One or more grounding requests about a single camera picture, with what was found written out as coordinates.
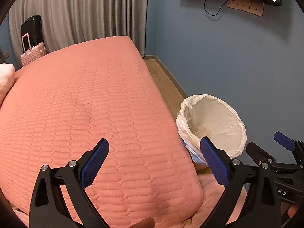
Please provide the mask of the right human hand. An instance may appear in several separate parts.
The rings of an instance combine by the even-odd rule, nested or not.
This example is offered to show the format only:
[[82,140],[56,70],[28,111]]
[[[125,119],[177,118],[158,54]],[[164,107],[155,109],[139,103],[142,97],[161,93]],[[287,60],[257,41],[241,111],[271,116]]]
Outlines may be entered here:
[[298,211],[300,205],[299,204],[296,204],[296,205],[291,205],[287,211],[287,214],[290,218],[292,218],[296,212]]

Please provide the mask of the left human hand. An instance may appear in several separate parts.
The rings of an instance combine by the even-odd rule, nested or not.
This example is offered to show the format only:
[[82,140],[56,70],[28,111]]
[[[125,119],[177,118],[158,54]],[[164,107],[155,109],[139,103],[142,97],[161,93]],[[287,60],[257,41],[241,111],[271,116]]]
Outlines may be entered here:
[[140,222],[130,226],[129,228],[154,228],[155,227],[155,220],[150,217],[141,220]]

